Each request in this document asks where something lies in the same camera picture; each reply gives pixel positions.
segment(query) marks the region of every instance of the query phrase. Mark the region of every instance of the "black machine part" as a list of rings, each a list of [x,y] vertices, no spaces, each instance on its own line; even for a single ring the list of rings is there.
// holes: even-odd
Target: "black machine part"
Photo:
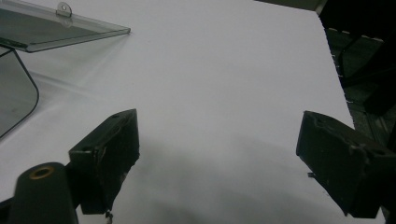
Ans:
[[[104,214],[139,155],[136,110],[115,114],[69,151],[66,166],[49,162],[24,172],[14,197],[0,203],[0,223],[78,223],[79,205],[83,214]]]
[[[395,209],[396,155],[342,122],[305,111],[299,156],[345,215],[374,218]]]
[[[111,210],[122,182],[139,159],[136,110],[106,119],[69,151],[75,204],[84,214]]]

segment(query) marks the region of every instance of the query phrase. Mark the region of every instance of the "transparent plastic panel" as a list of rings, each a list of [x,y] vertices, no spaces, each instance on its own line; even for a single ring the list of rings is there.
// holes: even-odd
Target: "transparent plastic panel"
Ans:
[[[114,35],[131,29],[22,1],[0,0],[0,45],[35,52]]]
[[[0,47],[0,137],[25,119],[38,102],[38,90],[15,50]]]

